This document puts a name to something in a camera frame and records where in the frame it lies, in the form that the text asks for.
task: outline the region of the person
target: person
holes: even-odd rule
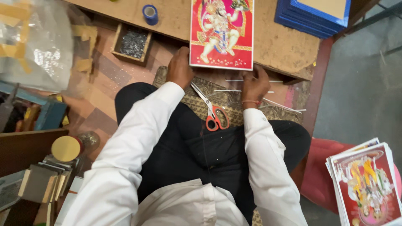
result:
[[[116,95],[119,127],[85,172],[63,226],[243,226],[256,207],[266,226],[307,225],[288,173],[308,151],[307,131],[258,110],[270,89],[258,65],[258,78],[241,72],[244,126],[208,131],[180,103],[194,77],[189,52],[173,56],[160,88],[134,83]]]

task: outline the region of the red thread bracelet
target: red thread bracelet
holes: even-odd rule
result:
[[[261,101],[245,100],[245,101],[242,101],[242,104],[243,104],[243,103],[256,103],[257,105],[260,105],[260,104],[261,104]]]

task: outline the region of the black trousers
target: black trousers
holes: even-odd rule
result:
[[[115,99],[117,123],[133,104],[157,88],[147,83],[133,83],[122,88]],[[310,135],[292,121],[271,120],[275,134],[286,147],[284,161],[291,172],[310,148]],[[156,189],[174,183],[200,178],[230,191],[237,207],[251,224],[255,209],[253,192],[248,181],[248,161],[244,151],[244,127],[218,129],[210,132],[187,105],[179,103],[169,123],[143,164],[139,202]]]

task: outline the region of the wooden workbench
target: wooden workbench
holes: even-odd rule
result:
[[[128,24],[140,26],[184,41],[190,40],[191,0],[65,0]],[[277,0],[253,0],[254,61],[268,69],[296,78],[311,80],[320,40],[317,37],[274,22]],[[142,8],[154,5],[159,22],[148,25]]]

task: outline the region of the orange scissors handle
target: orange scissors handle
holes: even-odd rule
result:
[[[211,132],[217,131],[218,128],[219,128],[219,127],[218,127],[218,124],[216,123],[216,120],[213,119],[213,117],[210,116],[210,115],[207,117],[206,124],[207,124],[207,129],[208,129],[209,131],[211,131]]]
[[[218,127],[219,128],[221,128],[221,129],[227,129],[227,128],[229,128],[229,117],[228,117],[228,115],[223,111],[223,109],[222,108],[220,108],[220,107],[216,107],[216,106],[212,106],[212,113],[214,114],[214,116],[215,116],[215,119],[213,119],[213,117],[211,116],[211,115],[209,115],[208,117],[207,117],[207,121],[206,121],[206,124],[207,124],[207,129],[209,130],[209,131],[216,131],[216,130],[218,130]],[[226,120],[226,126],[225,127],[222,127],[222,122],[221,122],[221,120],[219,119],[219,117],[218,117],[218,115],[217,115],[217,112],[218,111],[220,111],[220,112],[222,112],[222,114],[225,116],[225,120]]]

